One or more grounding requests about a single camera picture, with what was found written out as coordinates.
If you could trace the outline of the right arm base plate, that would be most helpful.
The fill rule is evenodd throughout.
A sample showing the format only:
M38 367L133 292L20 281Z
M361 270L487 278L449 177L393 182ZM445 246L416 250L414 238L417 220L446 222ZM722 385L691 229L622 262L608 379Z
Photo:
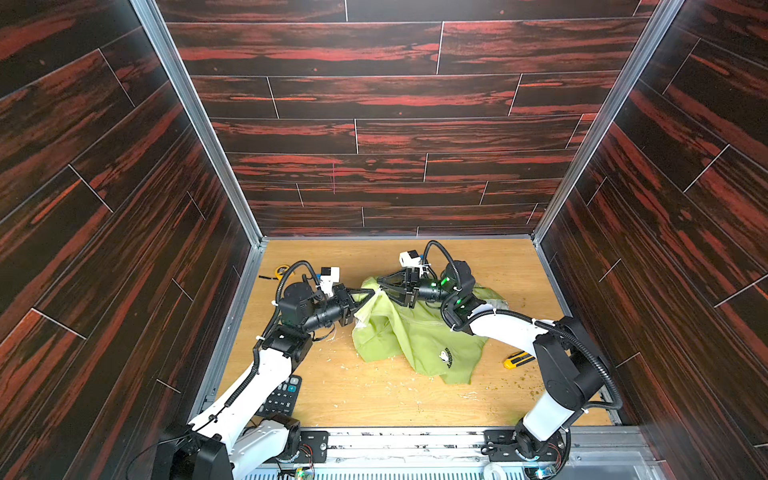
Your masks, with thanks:
M483 433L481 453L492 462L561 463L571 441L571 433L556 431L548 440L538 440L532 433L509 429L491 429Z

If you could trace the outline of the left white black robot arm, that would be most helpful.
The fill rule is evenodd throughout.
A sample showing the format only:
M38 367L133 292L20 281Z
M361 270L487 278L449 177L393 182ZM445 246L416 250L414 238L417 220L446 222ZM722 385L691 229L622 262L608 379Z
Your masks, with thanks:
M254 429L248 423L305 359L314 332L349 324L375 295L373 289L343 284L324 292L318 280L279 286L275 311L254 345L251 365L206 410L160 437L151 478L241 479L267 460L293 456L299 421L276 413Z

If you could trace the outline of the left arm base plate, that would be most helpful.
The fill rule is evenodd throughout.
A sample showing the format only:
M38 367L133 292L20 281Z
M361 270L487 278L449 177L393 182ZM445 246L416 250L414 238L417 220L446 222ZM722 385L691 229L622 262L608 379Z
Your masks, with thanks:
M330 433L323 430L297 430L288 435L286 447L277 456L281 463L325 463Z

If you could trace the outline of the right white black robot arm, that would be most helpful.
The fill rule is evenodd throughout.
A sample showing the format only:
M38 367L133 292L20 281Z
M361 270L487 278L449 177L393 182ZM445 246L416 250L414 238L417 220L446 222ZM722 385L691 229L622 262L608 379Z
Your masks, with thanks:
M396 304L435 303L451 330L507 344L538 363L544 393L511 434L511 448L521 460L539 460L552 445L565 446L565 431L585 411L621 405L616 393L608 403L593 399L615 383L578 320L539 320L491 304L476 294L466 262L448 264L440 277L428 267L407 266L377 283Z

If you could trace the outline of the green jacket with printed lining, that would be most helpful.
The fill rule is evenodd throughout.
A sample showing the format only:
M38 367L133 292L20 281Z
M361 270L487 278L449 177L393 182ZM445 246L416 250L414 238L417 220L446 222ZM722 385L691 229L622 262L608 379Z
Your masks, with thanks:
M485 337L453 331L439 308L424 301L410 309L395 304L373 277L362 283L375 295L354 314L354 346L366 362L404 356L413 370L444 383L469 384L483 355Z

